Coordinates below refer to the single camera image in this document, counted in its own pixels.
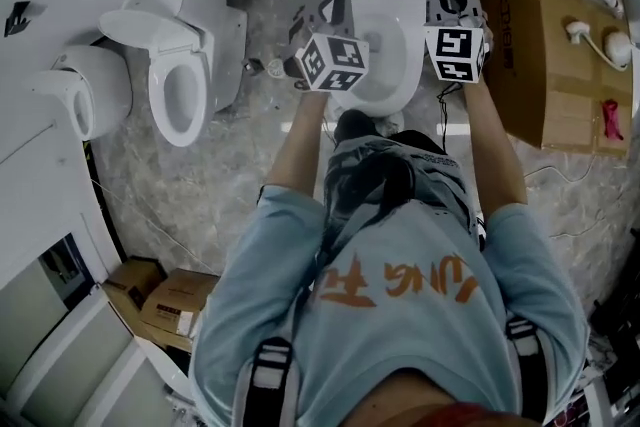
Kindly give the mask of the rounded white toilet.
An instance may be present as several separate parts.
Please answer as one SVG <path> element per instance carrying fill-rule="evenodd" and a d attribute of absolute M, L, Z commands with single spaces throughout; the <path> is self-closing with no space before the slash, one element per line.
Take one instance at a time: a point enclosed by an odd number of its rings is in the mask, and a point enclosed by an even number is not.
<path fill-rule="evenodd" d="M 115 130 L 132 108 L 125 59 L 96 46 L 67 47 L 51 69 L 30 75 L 25 87 L 32 93 L 58 98 L 83 142 Z"/>

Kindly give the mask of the dark brown cardboard box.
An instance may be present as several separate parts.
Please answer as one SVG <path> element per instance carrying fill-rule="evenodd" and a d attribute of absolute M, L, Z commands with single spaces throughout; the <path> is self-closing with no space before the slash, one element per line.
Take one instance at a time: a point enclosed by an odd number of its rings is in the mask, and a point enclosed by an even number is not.
<path fill-rule="evenodd" d="M 166 278 L 158 260 L 131 256 L 102 283 L 112 307 L 135 336 L 148 337 L 141 321 L 142 308 Z"/>

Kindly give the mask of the white framed glass cabinet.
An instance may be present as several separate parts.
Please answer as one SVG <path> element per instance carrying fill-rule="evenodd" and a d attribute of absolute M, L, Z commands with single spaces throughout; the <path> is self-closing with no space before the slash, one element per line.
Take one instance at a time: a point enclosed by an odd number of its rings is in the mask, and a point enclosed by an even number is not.
<path fill-rule="evenodd" d="M 144 361 L 74 233 L 0 272 L 0 417 L 100 426 Z"/>

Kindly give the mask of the black wall hook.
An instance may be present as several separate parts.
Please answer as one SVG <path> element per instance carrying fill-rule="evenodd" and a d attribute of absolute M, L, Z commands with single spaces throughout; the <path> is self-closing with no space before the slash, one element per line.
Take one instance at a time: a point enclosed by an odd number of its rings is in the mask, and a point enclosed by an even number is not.
<path fill-rule="evenodd" d="M 5 38 L 23 32 L 29 25 L 30 20 L 26 16 L 29 5 L 29 1 L 19 1 L 13 5 L 10 15 L 5 19 Z"/>

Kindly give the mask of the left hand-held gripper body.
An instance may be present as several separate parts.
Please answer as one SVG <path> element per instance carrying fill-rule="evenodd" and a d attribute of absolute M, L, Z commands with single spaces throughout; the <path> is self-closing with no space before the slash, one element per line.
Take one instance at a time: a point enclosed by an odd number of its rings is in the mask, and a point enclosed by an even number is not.
<path fill-rule="evenodd" d="M 294 16 L 284 71 L 309 90 L 348 91 L 369 72 L 369 44 L 354 30 L 335 34 L 333 24 L 324 23 L 315 7 L 302 7 Z"/>

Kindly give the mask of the dark cluttered shelf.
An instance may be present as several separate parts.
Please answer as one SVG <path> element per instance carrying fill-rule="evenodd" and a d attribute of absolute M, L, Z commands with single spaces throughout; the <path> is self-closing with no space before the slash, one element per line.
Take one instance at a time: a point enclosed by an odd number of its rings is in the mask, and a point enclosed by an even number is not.
<path fill-rule="evenodd" d="M 640 309 L 595 301 L 589 322 L 590 345 L 613 406 L 640 384 Z"/>

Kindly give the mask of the red ribbon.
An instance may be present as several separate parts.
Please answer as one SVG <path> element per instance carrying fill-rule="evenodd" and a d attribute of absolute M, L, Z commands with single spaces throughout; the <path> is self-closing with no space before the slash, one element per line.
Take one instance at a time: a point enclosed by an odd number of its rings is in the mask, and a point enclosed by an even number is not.
<path fill-rule="evenodd" d="M 624 140 L 619 124 L 618 107 L 618 102 L 613 99 L 605 100 L 601 103 L 604 135 L 608 140 Z"/>

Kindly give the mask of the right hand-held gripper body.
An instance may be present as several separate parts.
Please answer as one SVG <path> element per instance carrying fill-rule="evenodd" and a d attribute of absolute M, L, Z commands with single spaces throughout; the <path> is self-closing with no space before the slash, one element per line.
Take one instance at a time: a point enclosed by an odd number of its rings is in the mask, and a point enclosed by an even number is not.
<path fill-rule="evenodd" d="M 426 54 L 439 80 L 478 83 L 493 51 L 485 13 L 429 20 L 424 26 Z"/>

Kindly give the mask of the light brown cardboard box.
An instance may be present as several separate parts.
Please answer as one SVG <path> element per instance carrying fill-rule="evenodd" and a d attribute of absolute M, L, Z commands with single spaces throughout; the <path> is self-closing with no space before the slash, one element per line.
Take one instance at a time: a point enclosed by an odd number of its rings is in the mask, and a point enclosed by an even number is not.
<path fill-rule="evenodd" d="M 211 274 L 173 270 L 142 308 L 140 320 L 150 339 L 191 353 L 198 318 L 218 281 Z"/>

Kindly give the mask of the person's right forearm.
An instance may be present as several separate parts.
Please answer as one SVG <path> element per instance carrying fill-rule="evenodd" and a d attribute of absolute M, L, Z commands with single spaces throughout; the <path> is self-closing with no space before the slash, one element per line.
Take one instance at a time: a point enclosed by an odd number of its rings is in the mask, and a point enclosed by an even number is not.
<path fill-rule="evenodd" d="M 527 203 L 524 173 L 487 85 L 468 83 L 463 91 L 479 203 L 488 220 L 504 206 Z"/>

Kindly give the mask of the person's neck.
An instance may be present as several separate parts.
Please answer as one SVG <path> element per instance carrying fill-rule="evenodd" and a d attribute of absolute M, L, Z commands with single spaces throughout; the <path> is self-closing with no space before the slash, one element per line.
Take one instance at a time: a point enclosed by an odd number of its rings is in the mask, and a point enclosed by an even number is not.
<path fill-rule="evenodd" d="M 402 370 L 384 378 L 340 427 L 498 427 L 482 407 L 457 402 L 421 373 Z"/>

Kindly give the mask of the elongated white toilet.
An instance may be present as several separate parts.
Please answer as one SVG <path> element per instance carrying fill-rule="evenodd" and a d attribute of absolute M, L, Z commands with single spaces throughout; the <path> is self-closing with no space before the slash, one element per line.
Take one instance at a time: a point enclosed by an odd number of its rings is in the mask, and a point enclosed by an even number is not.
<path fill-rule="evenodd" d="M 247 25 L 248 14 L 227 0 L 125 0 L 98 23 L 111 40 L 148 52 L 151 112 L 176 147 L 193 144 L 235 101 Z"/>

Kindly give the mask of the person's left forearm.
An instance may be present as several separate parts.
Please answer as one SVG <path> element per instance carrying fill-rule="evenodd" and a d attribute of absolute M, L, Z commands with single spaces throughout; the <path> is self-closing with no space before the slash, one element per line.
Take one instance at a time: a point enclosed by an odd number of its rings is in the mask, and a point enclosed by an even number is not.
<path fill-rule="evenodd" d="M 329 95 L 322 92 L 302 94 L 291 128 L 267 175 L 266 185 L 313 197 L 328 98 Z"/>

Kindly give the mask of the light blue printed t-shirt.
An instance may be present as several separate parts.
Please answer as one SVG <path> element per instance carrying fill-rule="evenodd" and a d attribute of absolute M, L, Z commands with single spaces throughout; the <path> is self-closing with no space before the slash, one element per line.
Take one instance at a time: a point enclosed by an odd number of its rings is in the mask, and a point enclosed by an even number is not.
<path fill-rule="evenodd" d="M 528 207 L 500 208 L 480 242 L 458 164 L 375 136 L 337 146 L 323 202 L 263 189 L 193 346 L 192 393 L 208 423 L 231 423 L 242 370 L 289 313 L 299 427 L 338 427 L 400 370 L 460 401 L 521 413 L 508 328 L 517 320 L 540 338 L 551 417 L 581 373 L 589 332 Z"/>

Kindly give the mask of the large cardboard box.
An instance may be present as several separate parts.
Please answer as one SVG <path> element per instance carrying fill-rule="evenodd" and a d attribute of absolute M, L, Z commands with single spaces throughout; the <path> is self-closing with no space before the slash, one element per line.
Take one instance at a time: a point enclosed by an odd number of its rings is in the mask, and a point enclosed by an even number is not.
<path fill-rule="evenodd" d="M 566 31 L 584 22 L 594 44 L 629 32 L 597 0 L 481 0 L 494 49 L 484 73 L 506 131 L 539 149 L 622 158 L 632 139 L 633 72 L 608 65 Z M 601 103 L 618 102 L 623 141 L 604 135 Z"/>

